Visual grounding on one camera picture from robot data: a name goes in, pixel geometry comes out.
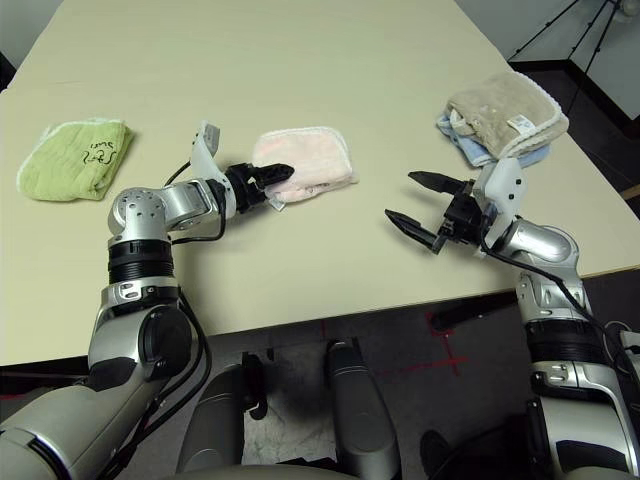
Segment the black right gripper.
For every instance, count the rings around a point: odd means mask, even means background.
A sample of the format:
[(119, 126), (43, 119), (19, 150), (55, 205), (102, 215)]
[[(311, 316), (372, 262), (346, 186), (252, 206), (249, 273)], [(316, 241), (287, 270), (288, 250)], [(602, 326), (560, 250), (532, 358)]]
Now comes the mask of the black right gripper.
[[(412, 171), (408, 176), (426, 189), (453, 196), (438, 230), (439, 237), (456, 243), (480, 245), (482, 211), (472, 196), (473, 180), (461, 181), (426, 171)], [(404, 235), (427, 247), (434, 254), (439, 253), (442, 247), (439, 237), (424, 229), (417, 220), (389, 209), (385, 209), (384, 213)]]

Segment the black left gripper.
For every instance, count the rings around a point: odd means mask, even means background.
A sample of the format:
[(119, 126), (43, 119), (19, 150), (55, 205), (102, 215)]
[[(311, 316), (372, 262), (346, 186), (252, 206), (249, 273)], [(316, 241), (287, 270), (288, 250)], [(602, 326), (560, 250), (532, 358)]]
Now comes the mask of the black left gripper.
[(225, 170), (225, 176), (234, 192), (236, 212), (244, 214), (264, 203), (267, 199), (264, 190), (287, 181), (294, 173), (292, 166), (281, 163), (266, 166), (241, 163), (229, 166)]

